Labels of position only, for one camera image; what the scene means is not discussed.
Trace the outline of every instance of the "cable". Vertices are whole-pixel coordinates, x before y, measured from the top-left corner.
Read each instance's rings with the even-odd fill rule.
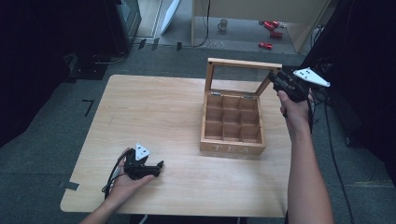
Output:
[[[321,104],[323,104],[323,103],[325,103],[327,101],[328,96],[327,96],[327,92],[324,89],[324,87],[320,87],[319,89],[317,89],[315,91],[315,97],[316,97],[316,105],[321,105]]]
[[[338,169],[337,161],[335,160],[335,156],[334,156],[334,149],[333,149],[333,146],[332,146],[332,130],[330,128],[329,116],[327,114],[327,107],[328,107],[328,105],[327,105],[327,103],[325,103],[324,113],[325,113],[325,116],[326,116],[327,131],[328,131],[328,134],[329,134],[329,145],[330,145],[330,151],[332,153],[332,162],[334,164],[335,171],[337,173],[338,179],[340,180],[341,188],[342,188],[343,193],[344,193],[344,198],[346,199],[346,206],[347,206],[347,210],[348,210],[349,216],[350,216],[350,223],[354,224],[355,220],[354,220],[353,215],[352,215],[352,209],[350,207],[349,199],[347,197],[347,192],[346,192],[346,189],[345,189],[345,186],[344,186],[344,181],[343,181],[343,178],[341,177],[340,171]]]
[[[315,116],[315,111],[317,110],[317,104],[315,103],[314,94],[312,94],[311,91],[308,94],[312,97],[312,99],[310,99],[309,96],[308,96],[308,100],[309,100],[309,104],[310,104],[309,106],[311,107],[312,118],[313,118]]]
[[[209,3],[207,4],[207,13],[206,13],[206,36],[204,38],[204,40],[201,42],[201,44],[197,45],[197,46],[192,46],[193,48],[199,48],[201,47],[204,43],[206,43],[207,39],[209,38],[209,13],[210,13],[210,0]]]
[[[210,10],[210,7],[209,7],[208,10],[207,10],[206,22],[205,22],[205,17],[202,17],[202,23],[204,24],[204,27],[205,27],[205,29],[206,29],[206,36],[207,36],[206,41],[209,41],[209,43],[208,43],[207,45],[205,45],[204,48],[206,48],[207,46],[210,45],[210,39],[209,39],[209,23],[208,23],[208,19],[209,19],[209,10]]]
[[[122,55],[122,57],[120,59],[116,60],[115,62],[109,62],[109,63],[97,63],[97,62],[94,62],[94,63],[96,63],[96,64],[114,64],[114,63],[119,63],[120,61],[122,61],[125,58],[125,56],[126,56],[126,53],[124,53]]]
[[[131,47],[134,47],[134,46],[137,46],[137,45],[140,45],[140,42],[138,42],[138,43],[134,42],[134,43],[131,45]],[[147,44],[145,44],[145,46],[146,46],[146,45],[152,46],[152,45],[154,45],[154,44],[147,43]],[[175,47],[176,45],[158,44],[157,46],[161,46],[161,47]]]
[[[145,221],[148,219],[148,215],[145,215],[143,218],[142,218],[142,220],[140,220],[140,222],[139,222],[139,224],[144,224],[145,223]]]
[[[314,38],[312,38],[314,32],[311,33],[311,39],[310,39],[310,41],[309,41],[310,44],[311,44],[311,48],[313,48],[314,44],[317,42],[317,40],[318,40],[318,38],[320,37],[320,35],[321,35],[321,33],[322,33],[324,27],[325,27],[324,25],[318,25],[318,26],[317,26],[318,31],[317,31],[317,33],[315,34],[315,37],[314,37]]]
[[[131,149],[125,151],[124,153],[122,153],[122,155],[119,157],[119,159],[117,160],[116,164],[114,165],[110,176],[108,177],[107,184],[102,188],[102,192],[105,194],[105,199],[107,198],[108,194],[110,193],[111,183],[113,182],[113,180],[115,178],[118,177],[118,176],[116,176],[116,177],[113,178],[114,172],[116,171],[117,167],[119,166],[120,161],[123,160],[125,158],[126,154],[129,153],[130,151],[131,151]]]

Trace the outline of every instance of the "white object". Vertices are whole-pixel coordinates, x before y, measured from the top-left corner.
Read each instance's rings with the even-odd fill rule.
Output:
[[[218,29],[220,31],[226,31],[227,30],[227,24],[228,24],[228,21],[226,19],[221,19],[220,23],[218,24]]]
[[[330,87],[330,82],[320,77],[309,67],[301,70],[295,70],[293,74],[307,82],[315,83],[324,87]]]
[[[143,218],[142,218],[142,220],[140,220],[140,222],[139,222],[139,224],[144,224],[145,223],[145,221],[146,221],[146,219],[148,219],[148,215],[145,215]]]
[[[166,29],[168,28],[169,24],[171,23],[172,19],[175,17],[176,11],[178,6],[180,6],[181,0],[174,0],[171,6],[165,13],[165,18],[163,19],[163,27],[161,28],[161,35],[165,33]]]
[[[142,160],[143,158],[147,157],[149,155],[149,150],[143,147],[142,145],[136,143],[136,150],[134,154],[134,158],[137,161]]]

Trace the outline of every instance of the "open wooden box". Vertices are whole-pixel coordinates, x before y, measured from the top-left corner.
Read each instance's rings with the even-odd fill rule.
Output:
[[[233,82],[233,85],[236,85],[238,89],[239,87],[242,87],[241,89],[249,88],[250,91],[223,90],[223,88],[229,88],[226,86],[227,83],[232,82],[222,80],[219,82],[220,87],[213,86],[215,70],[220,67],[225,68],[222,69],[223,74],[220,74],[224,79],[228,79],[227,76],[241,79],[248,74],[243,70],[248,70],[253,74],[257,73],[261,78]],[[245,155],[262,154],[265,149],[265,138],[260,96],[271,82],[268,73],[277,74],[281,68],[282,65],[277,63],[208,59],[201,150]]]

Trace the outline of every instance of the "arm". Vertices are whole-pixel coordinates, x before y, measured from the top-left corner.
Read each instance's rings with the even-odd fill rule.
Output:
[[[291,140],[291,165],[288,187],[290,223],[334,223],[329,194],[318,168],[308,124],[308,104],[295,104],[288,95],[278,92],[281,112]]]
[[[124,161],[120,161],[119,167],[121,176],[115,180],[108,197],[92,213],[85,217],[80,222],[81,224],[105,224],[111,215],[126,203],[140,187],[146,185],[154,178],[154,175],[146,175],[139,180],[132,180],[128,175],[125,175],[123,164]]]

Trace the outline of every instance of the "box lid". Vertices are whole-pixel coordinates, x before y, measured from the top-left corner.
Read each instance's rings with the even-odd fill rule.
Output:
[[[280,63],[260,63],[229,59],[208,58],[205,92],[220,94],[260,96],[270,84],[269,73],[275,75],[282,68]],[[227,87],[216,86],[216,80],[245,80],[252,82],[248,90],[227,90]]]

